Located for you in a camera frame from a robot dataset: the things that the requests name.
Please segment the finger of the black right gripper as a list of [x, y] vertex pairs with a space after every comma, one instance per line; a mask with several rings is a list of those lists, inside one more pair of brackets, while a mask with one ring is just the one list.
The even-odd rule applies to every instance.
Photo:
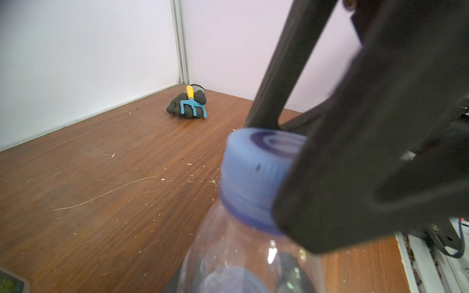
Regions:
[[279, 228], [322, 254], [466, 216], [467, 136], [402, 157], [468, 97], [468, 2], [387, 2], [284, 182]]
[[278, 128], [278, 119], [336, 3], [328, 0], [293, 1], [272, 59], [244, 123], [246, 128]]

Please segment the blue bottle cap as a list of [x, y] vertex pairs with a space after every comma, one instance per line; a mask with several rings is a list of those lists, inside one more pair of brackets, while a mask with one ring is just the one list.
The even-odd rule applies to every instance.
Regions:
[[280, 234], [272, 206], [305, 136], [278, 130], [243, 128], [232, 132], [221, 165], [219, 197], [246, 225]]

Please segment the blue label water bottle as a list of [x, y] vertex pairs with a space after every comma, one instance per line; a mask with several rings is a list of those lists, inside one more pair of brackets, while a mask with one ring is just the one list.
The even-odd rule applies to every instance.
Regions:
[[246, 225], [227, 211], [219, 197], [186, 254], [177, 291], [321, 293], [321, 259], [283, 232], [269, 234]]

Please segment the teal print clear bottle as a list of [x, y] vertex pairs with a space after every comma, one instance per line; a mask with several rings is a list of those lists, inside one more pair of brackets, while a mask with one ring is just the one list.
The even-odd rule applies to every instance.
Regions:
[[0, 293], [30, 293], [31, 284], [23, 277], [8, 271], [5, 268], [0, 270]]

